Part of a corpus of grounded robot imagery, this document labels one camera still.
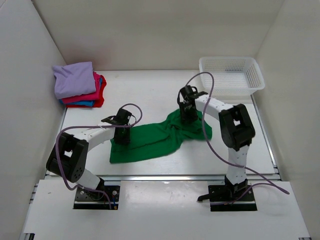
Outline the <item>green t shirt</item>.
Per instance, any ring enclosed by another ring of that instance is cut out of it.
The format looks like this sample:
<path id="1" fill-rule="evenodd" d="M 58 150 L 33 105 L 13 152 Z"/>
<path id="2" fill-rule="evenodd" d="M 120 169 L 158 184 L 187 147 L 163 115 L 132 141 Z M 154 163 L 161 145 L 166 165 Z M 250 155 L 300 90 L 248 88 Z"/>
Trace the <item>green t shirt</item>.
<path id="1" fill-rule="evenodd" d="M 130 129 L 130 143 L 121 145 L 111 141 L 111 164 L 134 163 L 175 153 L 186 141 L 204 141 L 203 114 L 196 111 L 196 121 L 182 123 L 180 111 L 171 112 L 164 121 L 134 126 Z"/>

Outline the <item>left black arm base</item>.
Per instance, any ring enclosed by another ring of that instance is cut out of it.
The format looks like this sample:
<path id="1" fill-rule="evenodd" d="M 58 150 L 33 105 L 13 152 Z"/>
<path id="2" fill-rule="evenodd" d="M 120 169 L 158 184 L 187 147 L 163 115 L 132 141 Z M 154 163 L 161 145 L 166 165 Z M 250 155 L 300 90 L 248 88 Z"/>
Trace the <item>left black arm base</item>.
<path id="1" fill-rule="evenodd" d="M 78 187 L 75 192 L 73 209 L 116 211 L 119 209 L 120 189 L 120 185 L 105 185 L 103 191 L 108 195 L 108 201 L 103 193 L 87 191 Z"/>

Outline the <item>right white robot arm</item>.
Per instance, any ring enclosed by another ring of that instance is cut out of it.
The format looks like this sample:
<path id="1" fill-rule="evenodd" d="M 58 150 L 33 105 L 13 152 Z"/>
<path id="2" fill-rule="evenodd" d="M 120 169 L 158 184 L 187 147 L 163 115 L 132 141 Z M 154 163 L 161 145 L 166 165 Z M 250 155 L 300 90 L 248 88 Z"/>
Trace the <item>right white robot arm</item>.
<path id="1" fill-rule="evenodd" d="M 243 104 L 224 103 L 190 85 L 179 90 L 177 103 L 184 124 L 198 120 L 198 112 L 208 114 L 219 121 L 222 141 L 228 147 L 224 195 L 229 200 L 236 200 L 248 186 L 245 167 L 249 146 L 256 135 L 247 108 Z"/>

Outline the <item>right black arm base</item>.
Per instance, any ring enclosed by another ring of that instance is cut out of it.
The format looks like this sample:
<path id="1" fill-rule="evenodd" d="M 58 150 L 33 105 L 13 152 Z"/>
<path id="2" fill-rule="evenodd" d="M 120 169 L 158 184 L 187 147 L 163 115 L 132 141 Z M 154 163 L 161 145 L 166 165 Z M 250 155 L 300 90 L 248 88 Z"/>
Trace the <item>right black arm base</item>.
<path id="1" fill-rule="evenodd" d="M 232 185 L 225 177 L 223 184 L 211 184 L 208 193 L 197 198 L 209 200 L 211 212 L 254 212 L 258 210 L 252 186 L 248 180 Z"/>

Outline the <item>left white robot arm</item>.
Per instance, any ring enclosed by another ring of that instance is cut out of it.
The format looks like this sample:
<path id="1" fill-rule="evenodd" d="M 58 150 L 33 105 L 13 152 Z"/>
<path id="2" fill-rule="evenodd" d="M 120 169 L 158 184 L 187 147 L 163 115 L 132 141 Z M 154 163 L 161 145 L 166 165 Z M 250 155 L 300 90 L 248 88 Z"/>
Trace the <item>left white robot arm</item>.
<path id="1" fill-rule="evenodd" d="M 90 150 L 104 142 L 130 143 L 129 121 L 133 114 L 120 108 L 115 116 L 101 120 L 95 127 L 77 134 L 61 133 L 46 163 L 46 169 L 67 181 L 80 185 L 93 199 L 104 195 L 104 181 L 86 169 Z"/>

